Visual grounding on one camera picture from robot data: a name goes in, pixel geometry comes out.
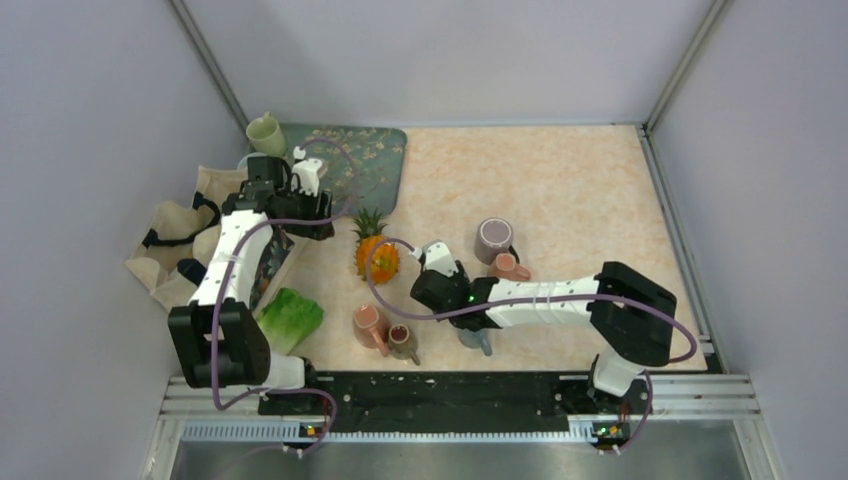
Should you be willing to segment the light green mug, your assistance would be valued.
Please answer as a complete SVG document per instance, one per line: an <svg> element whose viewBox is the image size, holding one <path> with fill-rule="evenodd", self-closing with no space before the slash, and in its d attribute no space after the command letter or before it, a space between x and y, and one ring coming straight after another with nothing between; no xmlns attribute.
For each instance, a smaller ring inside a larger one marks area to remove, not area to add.
<svg viewBox="0 0 848 480"><path fill-rule="evenodd" d="M270 111L250 121L245 134L256 152L284 158L287 142L282 128Z"/></svg>

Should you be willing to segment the blue grey mug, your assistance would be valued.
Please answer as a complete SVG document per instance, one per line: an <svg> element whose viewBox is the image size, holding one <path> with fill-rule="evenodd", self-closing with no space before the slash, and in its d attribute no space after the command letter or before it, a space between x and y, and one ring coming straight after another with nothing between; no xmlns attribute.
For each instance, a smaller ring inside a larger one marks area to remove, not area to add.
<svg viewBox="0 0 848 480"><path fill-rule="evenodd" d="M470 350L480 350L487 357L493 354L493 350L485 330L471 331L468 329L459 329L457 336L460 343L465 348Z"/></svg>

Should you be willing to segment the salmon pink mug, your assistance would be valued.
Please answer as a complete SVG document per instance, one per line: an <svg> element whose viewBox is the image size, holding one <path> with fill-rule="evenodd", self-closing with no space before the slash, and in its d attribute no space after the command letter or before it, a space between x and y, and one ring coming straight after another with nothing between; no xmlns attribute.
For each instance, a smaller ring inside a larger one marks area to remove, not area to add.
<svg viewBox="0 0 848 480"><path fill-rule="evenodd" d="M500 253L495 257L489 266L488 275L514 282L532 280L530 270L522 266L515 255L508 252Z"/></svg>

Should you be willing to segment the clear light blue cup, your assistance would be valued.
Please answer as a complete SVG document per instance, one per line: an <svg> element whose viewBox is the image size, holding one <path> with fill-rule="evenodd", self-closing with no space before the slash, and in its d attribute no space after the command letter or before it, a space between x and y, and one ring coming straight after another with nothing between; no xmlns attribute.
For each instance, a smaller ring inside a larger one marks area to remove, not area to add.
<svg viewBox="0 0 848 480"><path fill-rule="evenodd" d="M239 160L239 162L238 162L238 164L237 164L237 169L238 169L238 170L247 170L247 169L248 169L248 167L249 167L249 162L250 162L252 159L256 159L256 158L265 158L265 157L266 157L266 154L264 154L264 153L261 153L261 152L251 152L251 153L249 153L249 154L247 154L247 155L243 156L243 157Z"/></svg>

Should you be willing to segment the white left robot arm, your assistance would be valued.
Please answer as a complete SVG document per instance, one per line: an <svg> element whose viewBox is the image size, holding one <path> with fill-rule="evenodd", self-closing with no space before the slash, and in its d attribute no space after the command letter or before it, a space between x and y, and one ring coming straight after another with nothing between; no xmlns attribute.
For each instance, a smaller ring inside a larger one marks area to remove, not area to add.
<svg viewBox="0 0 848 480"><path fill-rule="evenodd" d="M296 151L294 164L264 154L247 157L247 178L222 205L216 249L195 293L173 308L169 331L192 388L245 385L283 389L297 413L319 404L320 386L306 363L271 350L253 316L264 254L284 233L324 240L334 234L332 195L320 187L327 165Z"/></svg>

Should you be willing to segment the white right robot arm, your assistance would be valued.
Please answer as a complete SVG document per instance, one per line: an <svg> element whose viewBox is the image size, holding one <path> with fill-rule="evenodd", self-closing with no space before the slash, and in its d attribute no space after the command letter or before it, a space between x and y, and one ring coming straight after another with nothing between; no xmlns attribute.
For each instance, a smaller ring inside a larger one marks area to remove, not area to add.
<svg viewBox="0 0 848 480"><path fill-rule="evenodd" d="M438 318L468 331L526 325L590 326L605 340L586 385L589 404L612 412L633 380L671 361L676 296L628 265L608 261L599 273L559 282L468 278L424 270L410 296Z"/></svg>

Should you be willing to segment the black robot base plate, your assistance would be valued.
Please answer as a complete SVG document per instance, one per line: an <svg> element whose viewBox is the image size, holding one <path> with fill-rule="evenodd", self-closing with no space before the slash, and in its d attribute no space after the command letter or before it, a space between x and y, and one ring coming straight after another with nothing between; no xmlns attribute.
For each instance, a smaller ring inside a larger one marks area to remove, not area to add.
<svg viewBox="0 0 848 480"><path fill-rule="evenodd" d="M571 372L319 371L307 380L315 395L272 394L263 416L336 416L338 433L564 432L579 415L635 420L646 407L642 379L615 396Z"/></svg>

